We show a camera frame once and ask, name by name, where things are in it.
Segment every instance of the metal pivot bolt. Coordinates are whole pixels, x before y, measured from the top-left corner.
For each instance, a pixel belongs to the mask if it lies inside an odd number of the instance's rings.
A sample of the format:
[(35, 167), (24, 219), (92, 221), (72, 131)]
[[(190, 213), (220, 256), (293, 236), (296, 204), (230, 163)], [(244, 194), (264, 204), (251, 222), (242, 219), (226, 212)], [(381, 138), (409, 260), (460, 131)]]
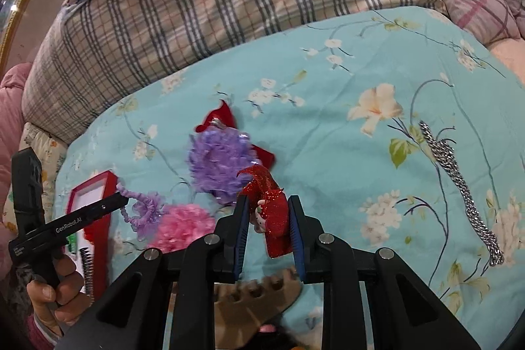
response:
[(144, 258), (146, 258), (146, 260), (148, 261), (151, 261), (151, 260), (155, 260), (156, 258), (158, 258), (160, 254), (161, 253), (158, 249), (149, 248), (148, 250), (144, 251)]
[(219, 242), (221, 238), (217, 235), (211, 234), (204, 236), (204, 243), (208, 245), (214, 245)]
[(383, 260), (390, 260), (394, 257), (394, 251), (392, 251), (390, 248), (381, 248), (379, 250), (379, 256)]
[(322, 233), (319, 235), (319, 242), (321, 243), (324, 243), (326, 245), (328, 245), (329, 243), (332, 243), (334, 242), (335, 238), (333, 237), (333, 235), (329, 234), (329, 233)]

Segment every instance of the lavender hair tie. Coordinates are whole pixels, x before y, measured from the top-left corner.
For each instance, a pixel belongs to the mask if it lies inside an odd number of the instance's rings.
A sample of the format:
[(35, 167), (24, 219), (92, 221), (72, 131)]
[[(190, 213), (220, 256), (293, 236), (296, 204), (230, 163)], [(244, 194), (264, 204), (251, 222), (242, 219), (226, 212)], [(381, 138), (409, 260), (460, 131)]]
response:
[(209, 126), (190, 139), (188, 164), (195, 190), (212, 194), (221, 205), (231, 205), (251, 180), (249, 175), (237, 177), (237, 173), (261, 163), (250, 137), (234, 128)]
[(151, 239), (163, 215), (161, 210), (164, 206), (164, 198), (157, 192), (145, 195), (126, 190), (121, 183), (116, 185), (116, 189), (122, 196), (137, 200), (132, 208), (133, 212), (138, 214), (137, 216), (130, 218), (125, 207), (120, 209), (124, 221), (129, 223), (133, 231), (137, 233), (137, 240), (140, 242)]

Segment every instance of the blue floral bedsheet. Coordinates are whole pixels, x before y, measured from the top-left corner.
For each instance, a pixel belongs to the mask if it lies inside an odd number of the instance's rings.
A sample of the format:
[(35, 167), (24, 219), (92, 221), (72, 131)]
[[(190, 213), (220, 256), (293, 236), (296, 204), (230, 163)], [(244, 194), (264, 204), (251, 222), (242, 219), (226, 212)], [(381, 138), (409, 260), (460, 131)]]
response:
[[(104, 112), (71, 146), (57, 179), (55, 216), (69, 191), (113, 170), (132, 191), (187, 203), (188, 135), (225, 99), (239, 128), (276, 155), (272, 170), (307, 215), (355, 248), (394, 249), (484, 350), (507, 336), (525, 303), (525, 92), (470, 34), (435, 11), (368, 11), (275, 34), (216, 54)], [(417, 127), (449, 138), (505, 263), (488, 253), (448, 175)], [(196, 203), (228, 213), (209, 195)], [(111, 278), (143, 248), (119, 212)], [(271, 260), (248, 235), (244, 278), (293, 263)], [(283, 323), (318, 348), (322, 287), (305, 286)]]

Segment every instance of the silver chain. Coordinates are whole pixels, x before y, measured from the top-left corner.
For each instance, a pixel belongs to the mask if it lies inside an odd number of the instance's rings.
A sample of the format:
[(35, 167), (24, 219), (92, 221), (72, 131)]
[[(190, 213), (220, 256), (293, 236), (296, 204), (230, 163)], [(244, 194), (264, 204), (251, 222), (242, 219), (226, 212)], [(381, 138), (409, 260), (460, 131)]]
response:
[(452, 147), (450, 147), (446, 141), (436, 141), (432, 136), (429, 126), (422, 120), (419, 121), (419, 128), (421, 128), (423, 137), (429, 145), (436, 161), (441, 165), (443, 170), (445, 170), (452, 182), (459, 189), (463, 201), (465, 202), (465, 214), (467, 215), (468, 221), (470, 221), (472, 228), (489, 250), (490, 265), (495, 266), (497, 264), (503, 264), (505, 258), (503, 257), (503, 252), (498, 245), (498, 238), (488, 229), (481, 219), (481, 216), (474, 205), (471, 191), (459, 172)]

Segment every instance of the cartoon character figurine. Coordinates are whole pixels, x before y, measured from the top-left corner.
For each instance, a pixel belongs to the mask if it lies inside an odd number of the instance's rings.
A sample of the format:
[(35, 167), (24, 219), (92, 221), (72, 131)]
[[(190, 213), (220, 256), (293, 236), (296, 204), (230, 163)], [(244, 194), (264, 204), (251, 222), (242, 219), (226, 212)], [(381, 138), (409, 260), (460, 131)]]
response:
[(250, 204), (250, 223), (257, 233), (264, 233), (266, 250), (270, 258), (277, 258), (292, 252), (288, 202), (268, 169), (253, 165), (239, 171), (250, 174), (254, 179), (241, 190)]

